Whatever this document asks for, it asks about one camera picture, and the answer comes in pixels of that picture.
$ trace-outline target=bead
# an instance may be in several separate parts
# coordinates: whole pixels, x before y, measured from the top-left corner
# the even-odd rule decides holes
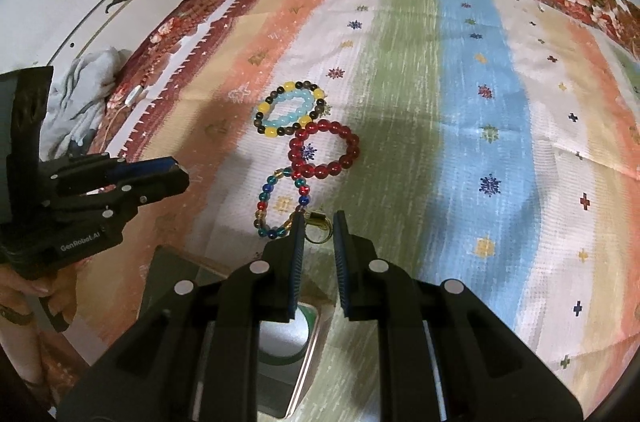
[[[300,170],[300,173],[302,173],[303,177],[311,178],[314,176],[314,167],[311,164],[305,164]]]
[[[349,157],[349,155],[342,155],[338,160],[343,169],[349,169],[353,166],[353,158]]]
[[[349,145],[349,147],[347,148],[347,155],[349,155],[353,159],[358,158],[358,155],[360,155],[359,147]]]
[[[340,165],[339,162],[336,162],[335,160],[333,162],[330,162],[326,168],[329,170],[329,175],[332,175],[334,177],[336,175],[339,175],[340,171],[342,171],[342,166]]]
[[[316,175],[316,178],[319,179],[327,178],[329,170],[327,170],[324,164],[319,164],[315,167],[314,174]]]

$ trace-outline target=ring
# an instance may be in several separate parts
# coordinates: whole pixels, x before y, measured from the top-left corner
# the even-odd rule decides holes
[[[276,104],[294,98],[302,98],[305,103],[294,112],[285,113],[274,120],[268,119]],[[304,128],[307,123],[317,119],[324,112],[325,104],[324,91],[318,85],[311,81],[295,83],[287,81],[258,105],[254,126],[258,133],[263,133],[267,137],[293,135],[298,129]]]
[[[298,188],[298,193],[300,194],[298,205],[296,206],[295,211],[293,211],[292,214],[289,215],[289,218],[286,222],[284,222],[280,227],[276,227],[275,229],[269,227],[265,222],[265,218],[267,217],[267,207],[269,206],[269,198],[271,197],[271,192],[273,191],[274,186],[281,178],[291,177],[292,175],[293,170],[290,167],[277,169],[273,172],[273,175],[267,177],[267,183],[262,186],[262,193],[260,193],[258,197],[260,201],[257,204],[257,210],[255,212],[254,220],[254,227],[258,229],[259,237],[269,237],[271,240],[274,240],[276,238],[286,236],[291,229],[291,225],[293,223],[293,215],[299,211],[304,212],[306,210],[306,206],[309,203],[310,188],[306,183],[306,179],[302,177],[295,178],[293,179],[294,184]]]
[[[347,142],[347,151],[338,160],[334,160],[329,164],[319,164],[313,166],[306,162],[303,158],[303,146],[304,141],[309,138],[310,135],[318,133],[318,131],[329,131],[335,135],[340,135]],[[344,169],[348,169],[353,165],[353,162],[360,156],[360,138],[351,132],[349,126],[342,126],[338,121],[330,123],[326,119],[320,119],[318,124],[308,123],[305,129],[300,129],[296,132],[294,139],[289,141],[289,160],[291,161],[291,168],[293,169],[293,177],[302,176],[311,178],[323,179],[327,176],[336,176]]]
[[[305,229],[306,240],[314,245],[322,245],[323,243],[328,242],[334,235],[334,227],[332,226],[331,220],[329,220],[329,218],[327,218],[323,213],[316,213],[315,211],[305,213],[305,225],[314,225],[315,227],[320,227],[323,231],[327,231],[327,235],[319,242],[316,242],[306,235]]]
[[[14,325],[27,326],[31,321],[33,321],[35,314],[33,312],[30,312],[29,314],[18,314],[18,312],[12,308],[0,305],[0,317],[3,317]]]

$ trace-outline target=red beaded bracelet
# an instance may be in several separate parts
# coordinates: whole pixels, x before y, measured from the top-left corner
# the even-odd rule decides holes
[[[318,131],[330,131],[335,135],[340,135],[347,142],[347,153],[342,155],[338,160],[334,160],[329,164],[319,164],[314,166],[308,164],[302,157],[302,147],[304,141],[308,139],[310,135],[318,133]],[[348,169],[353,165],[353,162],[360,155],[360,149],[358,144],[360,138],[351,133],[349,126],[342,126],[338,121],[330,123],[326,119],[320,119],[317,123],[307,123],[304,129],[296,131],[295,138],[289,141],[289,160],[291,161],[291,169],[293,179],[304,178],[326,178],[329,175],[338,175],[340,171]]]

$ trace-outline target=red bead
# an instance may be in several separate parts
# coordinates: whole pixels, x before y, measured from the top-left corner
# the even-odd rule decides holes
[[[347,148],[347,155],[350,155],[351,158],[358,158],[358,155],[360,155],[359,147],[350,145]]]
[[[302,150],[300,148],[294,148],[289,152],[289,160],[292,162],[299,161],[302,158]]]
[[[316,169],[314,170],[314,174],[316,175],[316,178],[319,178],[319,179],[327,178],[327,176],[329,175],[329,170],[326,168],[324,164],[319,164],[316,166]]]
[[[342,155],[338,160],[340,161],[340,165],[343,169],[349,169],[353,166],[353,158],[349,155]]]
[[[340,174],[340,171],[342,171],[342,166],[339,162],[334,160],[327,165],[327,169],[329,170],[329,175],[333,175],[335,177]]]
[[[302,167],[301,173],[304,178],[311,178],[312,176],[314,176],[314,167],[311,164],[305,164]]]

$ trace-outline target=crumpled towel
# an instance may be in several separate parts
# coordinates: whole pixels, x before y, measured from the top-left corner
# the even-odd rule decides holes
[[[62,78],[54,75],[40,131],[40,159],[60,158],[74,147],[88,147],[121,65],[120,53],[111,47],[74,59]]]

